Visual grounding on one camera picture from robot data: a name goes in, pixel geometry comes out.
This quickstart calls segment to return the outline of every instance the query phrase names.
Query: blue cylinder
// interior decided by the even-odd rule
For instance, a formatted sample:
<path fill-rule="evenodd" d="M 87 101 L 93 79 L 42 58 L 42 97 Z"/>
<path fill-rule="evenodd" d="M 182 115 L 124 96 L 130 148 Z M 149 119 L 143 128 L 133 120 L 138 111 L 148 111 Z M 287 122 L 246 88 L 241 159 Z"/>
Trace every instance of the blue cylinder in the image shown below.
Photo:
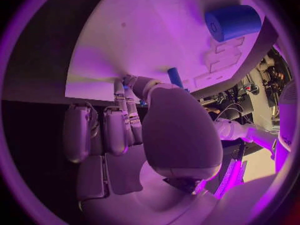
<path fill-rule="evenodd" d="M 223 7 L 205 13 L 205 23 L 218 42 L 260 31 L 262 21 L 249 5 Z"/>
<path fill-rule="evenodd" d="M 178 70 L 176 67 L 172 67 L 167 71 L 167 74 L 169 75 L 170 81 L 172 84 L 177 85 L 180 88 L 184 88 L 183 83 L 180 79 Z"/>

